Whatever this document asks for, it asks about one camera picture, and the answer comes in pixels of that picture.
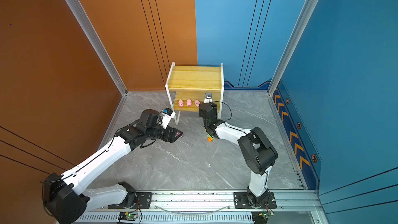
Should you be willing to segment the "green orange toy car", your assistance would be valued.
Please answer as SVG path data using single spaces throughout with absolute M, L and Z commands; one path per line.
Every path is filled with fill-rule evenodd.
M 209 142 L 212 142 L 213 140 L 214 140 L 214 138 L 211 136 L 211 135 L 207 135 L 207 140 L 209 141 Z

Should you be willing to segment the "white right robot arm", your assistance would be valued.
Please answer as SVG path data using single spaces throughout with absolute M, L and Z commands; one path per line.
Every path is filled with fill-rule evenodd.
M 239 146 L 247 167 L 251 170 L 247 199 L 252 207 L 262 206 L 271 195 L 268 180 L 278 152 L 261 128 L 242 129 L 218 118 L 215 103 L 199 104 L 208 140 L 227 140 Z

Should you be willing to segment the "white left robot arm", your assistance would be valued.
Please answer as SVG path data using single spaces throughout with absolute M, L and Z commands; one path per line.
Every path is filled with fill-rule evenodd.
M 127 182 L 88 189 L 88 186 L 111 165 L 136 148 L 145 148 L 147 140 L 175 142 L 182 131 L 169 126 L 175 112 L 147 109 L 140 119 L 120 128 L 114 137 L 88 159 L 61 175 L 50 174 L 42 183 L 42 203 L 60 224 L 72 224 L 87 211 L 108 205 L 131 208 L 137 201 L 136 190 Z

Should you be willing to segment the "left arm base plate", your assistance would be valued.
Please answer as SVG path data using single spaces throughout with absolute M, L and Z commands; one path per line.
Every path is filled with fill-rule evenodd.
M 108 209 L 150 209 L 152 192 L 128 193 L 120 204 L 112 204 Z

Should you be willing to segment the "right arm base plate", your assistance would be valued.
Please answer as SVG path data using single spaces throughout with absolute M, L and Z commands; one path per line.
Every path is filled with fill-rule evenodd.
M 236 209 L 246 208 L 270 208 L 276 209 L 277 203 L 274 193 L 266 191 L 262 196 L 257 197 L 250 192 L 234 192 L 234 206 Z

